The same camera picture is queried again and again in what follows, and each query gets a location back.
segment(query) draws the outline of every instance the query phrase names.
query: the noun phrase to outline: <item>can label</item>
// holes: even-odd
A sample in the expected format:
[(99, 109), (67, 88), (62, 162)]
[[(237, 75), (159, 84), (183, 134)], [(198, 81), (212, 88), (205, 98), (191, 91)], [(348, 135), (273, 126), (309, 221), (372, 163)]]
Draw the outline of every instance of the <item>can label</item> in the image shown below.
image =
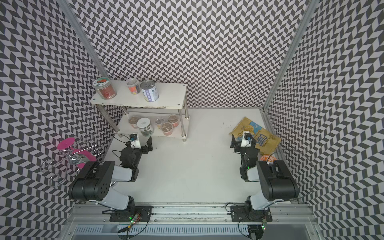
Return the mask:
[(129, 90), (131, 91), (132, 94), (137, 94), (137, 88), (136, 88), (136, 86), (129, 87)]
[(143, 89), (145, 100), (148, 102), (156, 101), (159, 98), (156, 86), (151, 89)]

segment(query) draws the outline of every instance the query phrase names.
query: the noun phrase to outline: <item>chips bag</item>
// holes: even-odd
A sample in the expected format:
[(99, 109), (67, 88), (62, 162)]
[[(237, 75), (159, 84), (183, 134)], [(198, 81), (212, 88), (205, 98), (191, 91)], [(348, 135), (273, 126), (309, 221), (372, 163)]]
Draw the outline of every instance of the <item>chips bag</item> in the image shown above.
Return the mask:
[(233, 134), (236, 141), (241, 141), (243, 138), (243, 131), (249, 131), (252, 134), (252, 137), (256, 139), (255, 147), (260, 149), (261, 155), (272, 154), (281, 141), (280, 137), (273, 135), (246, 117), (244, 117), (229, 134)]

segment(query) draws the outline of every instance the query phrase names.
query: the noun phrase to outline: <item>cable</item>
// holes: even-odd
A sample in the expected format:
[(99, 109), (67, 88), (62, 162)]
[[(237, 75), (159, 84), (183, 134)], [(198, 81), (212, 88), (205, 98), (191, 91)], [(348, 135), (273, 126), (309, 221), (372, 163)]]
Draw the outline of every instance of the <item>cable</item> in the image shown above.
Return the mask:
[(116, 153), (114, 153), (113, 151), (116, 151), (116, 152), (121, 152), (121, 151), (119, 151), (119, 150), (112, 150), (112, 153), (115, 154), (115, 156), (120, 159), (120, 156), (117, 156)]
[(244, 220), (244, 219), (240, 219), (239, 223), (237, 224), (237, 228), (239, 229), (239, 232), (241, 233), (241, 235), (243, 235), (243, 236), (245, 236), (246, 238), (249, 238), (249, 239), (250, 239), (250, 237), (248, 237), (247, 235), (244, 235), (243, 232), (240, 231), (240, 222), (241, 222), (242, 220)]
[[(298, 152), (298, 153), (300, 153), (302, 156), (304, 156), (304, 157), (308, 160), (308, 163), (312, 165), (312, 168), (314, 168), (313, 163), (310, 161), (310, 159), (309, 159), (305, 154), (303, 154), (302, 152), (300, 152), (300, 151), (298, 151), (298, 150), (292, 149), (292, 148), (284, 148), (284, 149), (282, 149), (282, 150), (274, 151), (274, 152), (267, 158), (266, 161), (268, 162), (269, 158), (270, 158), (273, 154), (275, 154), (275, 153), (277, 153), (277, 152), (281, 152), (281, 151), (286, 151), (286, 150), (294, 151), (294, 152)], [(317, 176), (315, 176), (314, 184), (312, 185), (311, 190), (310, 190), (307, 194), (305, 194), (305, 195), (302, 196), (302, 197), (297, 197), (297, 198), (290, 199), (289, 201), (294, 201), (294, 200), (299, 200), (299, 199), (303, 199), (303, 198), (305, 198), (306, 196), (310, 195), (310, 194), (313, 192), (313, 189), (314, 189), (314, 187), (315, 187), (316, 185), (317, 185)]]
[(225, 210), (226, 210), (227, 212), (231, 212), (231, 211), (228, 211), (228, 210), (227, 210), (227, 206), (228, 206), (228, 204), (233, 204), (233, 205), (235, 205), (235, 206), (238, 206), (237, 204), (234, 204), (233, 202), (229, 202), (229, 203), (227, 203), (227, 204), (225, 205), (225, 207), (224, 207)]
[(147, 228), (148, 223), (149, 223), (149, 219), (148, 219), (148, 222), (147, 222), (147, 224), (145, 225), (145, 227), (144, 227), (138, 234), (133, 235), (133, 236), (132, 236), (131, 238), (129, 238), (129, 239), (132, 239), (132, 238), (136, 237), (137, 235), (141, 234), (141, 233)]
[[(246, 217), (248, 220), (250, 220), (250, 221), (258, 221), (258, 220), (263, 219), (264, 217), (266, 217), (266, 214), (265, 214), (264, 216), (261, 216), (261, 217), (258, 218), (258, 219), (254, 219), (254, 220), (249, 219), (247, 215), (245, 215), (245, 217)], [(247, 235), (244, 235), (244, 234), (240, 231), (240, 222), (241, 222), (242, 220), (244, 220), (244, 218), (242, 218), (242, 219), (239, 220), (239, 222), (238, 222), (238, 224), (237, 224), (237, 228), (239, 229), (239, 232), (240, 232), (243, 236), (245, 236), (246, 238), (251, 239), (250, 237), (248, 237)]]
[(130, 138), (129, 138), (129, 137), (127, 137), (126, 135), (123, 135), (123, 134), (120, 134), (120, 133), (114, 133), (114, 134), (112, 134), (113, 138), (114, 138), (114, 139), (116, 139), (116, 140), (117, 140), (117, 141), (119, 141), (119, 142), (122, 142), (122, 143), (126, 143), (126, 142), (123, 142), (123, 141), (121, 141), (121, 140), (117, 139), (117, 138), (115, 137), (115, 135), (122, 135), (122, 136), (124, 136), (124, 137), (128, 138), (128, 141), (130, 140)]
[[(144, 208), (141, 208), (141, 210), (144, 210), (144, 211), (147, 213), (147, 215), (150, 215)], [(132, 239), (132, 238), (136, 237), (137, 235), (141, 234), (141, 233), (147, 228), (148, 223), (149, 223), (149, 219), (148, 219), (147, 224), (145, 225), (145, 227), (144, 227), (138, 234), (133, 235), (133, 236), (132, 236), (131, 238), (129, 238), (129, 239)]]

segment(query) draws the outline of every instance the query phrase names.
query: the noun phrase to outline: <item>black and white wall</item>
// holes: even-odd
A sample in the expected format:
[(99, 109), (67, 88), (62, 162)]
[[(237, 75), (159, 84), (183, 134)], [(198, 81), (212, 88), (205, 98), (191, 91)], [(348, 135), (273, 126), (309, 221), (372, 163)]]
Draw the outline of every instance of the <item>black and white wall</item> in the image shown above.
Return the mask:
[[(1, 239), (59, 234), (72, 205), (69, 182), (49, 187), (51, 175), (42, 174), (39, 166), (58, 159), (56, 145), (67, 137), (91, 133), (107, 146), (112, 129), (88, 102), (97, 77), (54, 0), (1, 0)], [(118, 121), (121, 112), (110, 110)], [(57, 169), (61, 174), (62, 167)]]
[(263, 106), (308, 0), (68, 0), (113, 79), (187, 83), (190, 107)]
[(320, 1), (268, 109), (327, 239), (383, 239), (383, 9)]

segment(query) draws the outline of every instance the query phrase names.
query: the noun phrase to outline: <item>shelf top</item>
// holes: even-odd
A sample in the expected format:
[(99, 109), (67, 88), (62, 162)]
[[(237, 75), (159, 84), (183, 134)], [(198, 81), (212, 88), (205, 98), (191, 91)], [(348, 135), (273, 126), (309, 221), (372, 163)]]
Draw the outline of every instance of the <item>shelf top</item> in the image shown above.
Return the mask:
[(102, 99), (96, 93), (91, 98), (90, 103), (138, 108), (182, 109), (187, 92), (187, 84), (185, 83), (156, 83), (159, 98), (154, 102), (147, 102), (142, 90), (138, 94), (131, 94), (126, 81), (111, 80), (111, 82), (116, 96), (112, 99)]

